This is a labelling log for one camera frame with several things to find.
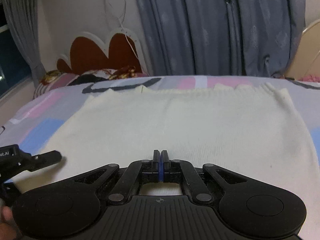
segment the gray curtain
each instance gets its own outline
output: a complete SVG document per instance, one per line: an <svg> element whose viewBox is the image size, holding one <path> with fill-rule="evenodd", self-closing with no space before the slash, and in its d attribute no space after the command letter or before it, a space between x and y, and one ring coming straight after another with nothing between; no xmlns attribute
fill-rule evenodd
<svg viewBox="0 0 320 240"><path fill-rule="evenodd" d="M29 64L37 86L45 69L40 60L37 0L2 0L5 17L14 42Z"/></svg>
<svg viewBox="0 0 320 240"><path fill-rule="evenodd" d="M305 0L137 0L156 75L282 74Z"/></svg>

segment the white blanket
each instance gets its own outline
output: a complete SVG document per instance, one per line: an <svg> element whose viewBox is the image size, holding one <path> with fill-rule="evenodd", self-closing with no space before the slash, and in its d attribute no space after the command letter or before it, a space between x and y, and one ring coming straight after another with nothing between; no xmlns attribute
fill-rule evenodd
<svg viewBox="0 0 320 240"><path fill-rule="evenodd" d="M300 236L320 236L320 172L312 139L287 90L269 84L187 91L139 87L90 97L42 150L60 151L64 167L38 171L42 177L35 181L33 174L33 184L26 183L26 173L14 180L27 190L108 163L127 167L151 159L154 149L295 193L307 207Z"/></svg>

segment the human hand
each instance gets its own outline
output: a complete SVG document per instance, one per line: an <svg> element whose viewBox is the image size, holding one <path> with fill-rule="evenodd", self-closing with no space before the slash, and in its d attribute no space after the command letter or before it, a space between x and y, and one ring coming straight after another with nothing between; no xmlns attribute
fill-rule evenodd
<svg viewBox="0 0 320 240"><path fill-rule="evenodd" d="M0 215L0 240L14 240L17 236L17 233L16 230L10 225L10 223L13 221L11 209L9 207L4 207Z"/></svg>

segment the bed sheet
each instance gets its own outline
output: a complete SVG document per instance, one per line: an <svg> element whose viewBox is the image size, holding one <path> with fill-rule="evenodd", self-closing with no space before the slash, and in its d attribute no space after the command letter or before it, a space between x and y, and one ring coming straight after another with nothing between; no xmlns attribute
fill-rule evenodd
<svg viewBox="0 0 320 240"><path fill-rule="evenodd" d="M143 83L150 77L125 80L105 81L94 84L93 88ZM212 88L215 84L236 87L246 84L258 87L265 82L275 88L287 88L292 101L306 123L315 144L318 159L320 158L320 91L306 89L287 80L260 77L213 77L213 76L166 76L152 85L150 89L195 89ZM78 111L89 95L82 94L88 84L63 87L46 93L23 106L5 125L0 135L0 147L18 144L24 152L36 155L44 147L56 130L76 111Z"/></svg>

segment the window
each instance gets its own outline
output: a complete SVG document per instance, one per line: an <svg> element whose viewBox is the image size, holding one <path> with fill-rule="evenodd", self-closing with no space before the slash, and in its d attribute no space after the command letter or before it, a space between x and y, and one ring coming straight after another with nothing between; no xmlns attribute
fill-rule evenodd
<svg viewBox="0 0 320 240"><path fill-rule="evenodd" d="M0 1L0 98L30 75L30 67L13 41Z"/></svg>

